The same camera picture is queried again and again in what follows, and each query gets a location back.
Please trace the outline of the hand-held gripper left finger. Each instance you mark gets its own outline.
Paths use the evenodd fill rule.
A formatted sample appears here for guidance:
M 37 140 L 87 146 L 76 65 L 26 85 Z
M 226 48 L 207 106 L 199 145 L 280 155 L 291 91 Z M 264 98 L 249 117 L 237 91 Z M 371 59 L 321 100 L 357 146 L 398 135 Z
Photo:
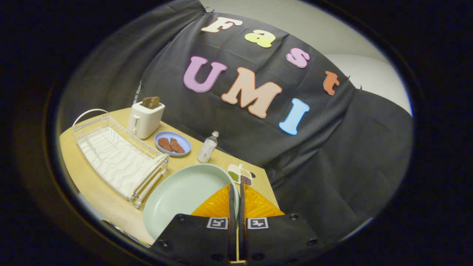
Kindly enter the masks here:
M 176 214 L 149 250 L 174 264 L 231 264 L 237 258 L 236 196 L 230 185 L 224 203 L 228 217 Z

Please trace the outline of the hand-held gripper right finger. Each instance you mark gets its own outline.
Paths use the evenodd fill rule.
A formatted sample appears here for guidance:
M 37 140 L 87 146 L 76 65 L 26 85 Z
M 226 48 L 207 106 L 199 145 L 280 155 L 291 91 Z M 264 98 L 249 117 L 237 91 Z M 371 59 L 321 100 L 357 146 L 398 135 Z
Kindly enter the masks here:
M 253 188 L 240 185 L 240 260 L 247 265 L 308 265 L 324 249 L 301 214 L 283 214 Z

